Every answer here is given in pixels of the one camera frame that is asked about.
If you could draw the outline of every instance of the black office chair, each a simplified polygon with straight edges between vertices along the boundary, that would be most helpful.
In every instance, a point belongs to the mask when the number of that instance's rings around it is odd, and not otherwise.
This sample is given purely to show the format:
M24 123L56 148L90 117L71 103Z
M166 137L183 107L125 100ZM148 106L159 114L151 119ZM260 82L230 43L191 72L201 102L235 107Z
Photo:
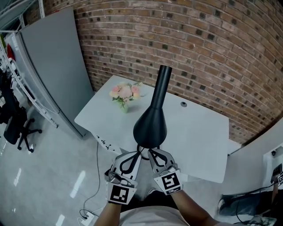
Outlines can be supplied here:
M19 102L15 98L13 94L13 90L10 88L11 79L6 77L6 74L2 73L0 77L0 89L2 91L2 95L5 99L5 104L0 110L0 123L6 123L6 129L4 132L5 139L11 143L16 144L19 137L18 149L21 150L21 144L24 140L27 146L27 149L32 153L34 150L30 148L27 136L29 134L39 132L42 133L40 129L30 130L29 126L34 119L30 119L26 126L24 126L27 121L27 113L25 108L19 106Z

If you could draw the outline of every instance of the white table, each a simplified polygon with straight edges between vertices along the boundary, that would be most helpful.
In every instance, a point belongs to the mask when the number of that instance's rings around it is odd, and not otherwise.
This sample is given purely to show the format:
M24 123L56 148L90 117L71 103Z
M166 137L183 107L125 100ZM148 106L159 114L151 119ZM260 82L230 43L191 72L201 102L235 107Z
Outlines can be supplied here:
M128 113L123 113L109 95L112 87L121 82L134 83L112 76L75 122L94 136L99 135L126 151L135 151L133 128L149 107L154 88L142 85L140 90L145 97L130 102ZM187 103L187 107L182 107L181 102ZM170 93L166 94L163 111L168 132L161 149L171 153L182 173L222 183L229 145L229 119Z

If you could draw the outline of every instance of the brick wall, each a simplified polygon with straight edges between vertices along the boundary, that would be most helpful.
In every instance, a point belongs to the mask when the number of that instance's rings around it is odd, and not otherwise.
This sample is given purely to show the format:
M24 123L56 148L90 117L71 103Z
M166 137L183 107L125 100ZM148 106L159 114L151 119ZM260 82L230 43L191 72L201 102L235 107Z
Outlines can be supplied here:
M112 75L154 85L229 118L247 143L283 112L283 7L274 0L45 0L46 15L74 8L93 88ZM29 23L38 14L27 12Z

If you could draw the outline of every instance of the black cable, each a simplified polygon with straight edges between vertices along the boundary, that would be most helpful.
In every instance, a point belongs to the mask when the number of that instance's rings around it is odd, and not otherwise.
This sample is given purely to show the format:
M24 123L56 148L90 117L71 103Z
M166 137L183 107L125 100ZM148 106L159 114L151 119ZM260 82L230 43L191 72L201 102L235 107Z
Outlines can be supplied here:
M237 216L238 220L240 221L240 222L238 222L238 223L243 223L243 224L257 224L257 225L265 226L265 224L259 224L259 223L245 223L245 222L241 221L240 218L239 218L239 216L238 216L238 207L239 207L239 202L240 202L240 200L243 199L246 195L249 195L249 194L254 193L254 192L257 192L257 191L260 191L260 193L261 193L261 190L262 190L262 189L270 188L270 187L273 186L273 185L274 185L274 184L272 184L272 185L270 185L270 186L268 186L268 187L258 188L258 189L256 189L256 190L247 192L247 193L245 193L243 196L239 197L239 200L238 200L238 203L237 203L237 207L236 207L236 216Z
M92 213L90 210L80 209L80 212L81 212L82 210L83 210L84 212L85 212L85 211L88 211L88 212L91 213L92 215L99 217L98 215ZM85 219L85 220L87 219L86 214L85 214L85 217L84 217L81 213L80 213L80 215L82 216L83 219Z
M89 197L88 199L85 200L85 202L84 202L84 207L85 207L86 202L87 202L88 200L92 199L94 196L96 196L96 194L98 193L98 191L99 191L99 189L100 189L100 174L99 174L99 167L98 167L98 142L97 142L97 147L96 147L96 164L97 164L97 172L98 172L98 179L99 179L98 189L97 189L96 193L95 193L93 196L91 196L91 197ZM85 219L87 216L86 216L86 213L85 213L86 209L85 209L84 207L83 207L83 209L81 209L81 210L84 211L84 215L85 215L85 216L83 216L82 214L80 214L80 215Z
M143 148L141 151L140 151L140 146L139 145L137 145L137 151L139 151L140 152L140 155L141 155L141 158L143 159L143 160L149 160L149 158L146 158L146 157L143 157L142 156L142 151L144 150L145 148Z

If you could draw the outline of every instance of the chair base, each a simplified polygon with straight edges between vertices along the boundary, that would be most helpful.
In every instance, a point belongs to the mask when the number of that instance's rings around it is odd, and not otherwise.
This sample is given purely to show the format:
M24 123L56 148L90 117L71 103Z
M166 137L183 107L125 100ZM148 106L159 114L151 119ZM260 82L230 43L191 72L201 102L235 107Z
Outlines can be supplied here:
M23 130L22 130L22 132L21 132L22 135L21 135L21 138L20 138L19 144L18 144L18 150L21 150L21 149L22 149L22 148L21 148L21 144L22 144L22 142L23 142L23 140L24 140L25 143L26 143L26 146L27 146L28 151L30 151L31 153L34 152L34 150L33 150L32 148L30 148L30 146L29 146L29 144L28 144L27 135L32 134L32 133L35 133L35 132L42 133L42 130L41 130L41 129L30 130L30 129L29 129L29 126L31 125L32 122L34 122L34 118L31 118L31 119L28 121L26 127L23 128Z

